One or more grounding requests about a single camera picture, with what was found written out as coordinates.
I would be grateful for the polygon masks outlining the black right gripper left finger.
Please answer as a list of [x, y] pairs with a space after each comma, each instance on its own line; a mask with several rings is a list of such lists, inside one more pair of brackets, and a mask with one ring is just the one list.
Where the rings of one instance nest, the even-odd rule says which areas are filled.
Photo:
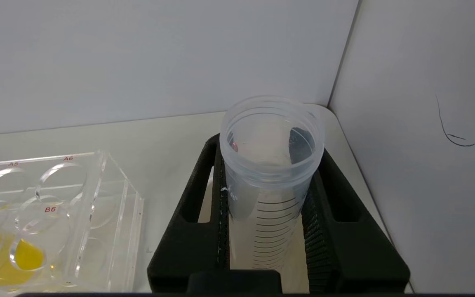
[[147, 267], [153, 293], [185, 293], [192, 274], [230, 268], [226, 172], [209, 138]]

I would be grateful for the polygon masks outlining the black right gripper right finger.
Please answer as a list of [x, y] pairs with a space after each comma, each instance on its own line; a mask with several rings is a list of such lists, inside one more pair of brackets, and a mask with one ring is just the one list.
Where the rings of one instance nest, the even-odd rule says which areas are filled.
[[312, 294], [404, 292], [407, 264], [327, 151], [301, 215]]

